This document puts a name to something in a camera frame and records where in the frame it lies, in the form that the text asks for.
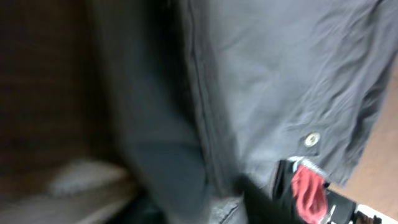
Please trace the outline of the grey shorts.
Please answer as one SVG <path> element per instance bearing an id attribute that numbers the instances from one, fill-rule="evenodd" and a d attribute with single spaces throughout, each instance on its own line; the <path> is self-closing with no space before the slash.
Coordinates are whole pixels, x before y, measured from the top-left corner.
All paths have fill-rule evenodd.
<path id="1" fill-rule="evenodd" d="M 248 223 L 280 161 L 344 185 L 397 57 L 397 2 L 89 1 L 115 141 L 144 195 L 115 223 Z"/>

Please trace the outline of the black patterned garment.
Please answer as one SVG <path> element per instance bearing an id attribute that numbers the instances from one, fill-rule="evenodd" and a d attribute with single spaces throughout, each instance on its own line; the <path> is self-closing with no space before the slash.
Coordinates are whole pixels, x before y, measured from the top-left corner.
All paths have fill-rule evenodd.
<path id="1" fill-rule="evenodd" d="M 244 190 L 244 204 L 250 224 L 299 223 L 306 224 L 297 213 L 293 198 L 291 180 L 299 165 L 283 160 L 277 167 L 271 194 L 267 196 L 247 177 L 241 179 Z M 328 211 L 320 223 L 350 224 L 356 222 L 357 204 L 328 189 L 324 179 Z"/>

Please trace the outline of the red t-shirt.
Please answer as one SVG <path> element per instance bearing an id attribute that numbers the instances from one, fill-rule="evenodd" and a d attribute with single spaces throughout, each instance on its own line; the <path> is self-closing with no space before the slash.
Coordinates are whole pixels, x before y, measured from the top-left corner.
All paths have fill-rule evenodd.
<path id="1" fill-rule="evenodd" d="M 291 180 L 293 198 L 300 218 L 319 224 L 328 211 L 324 179 L 309 168 L 299 165 Z"/>

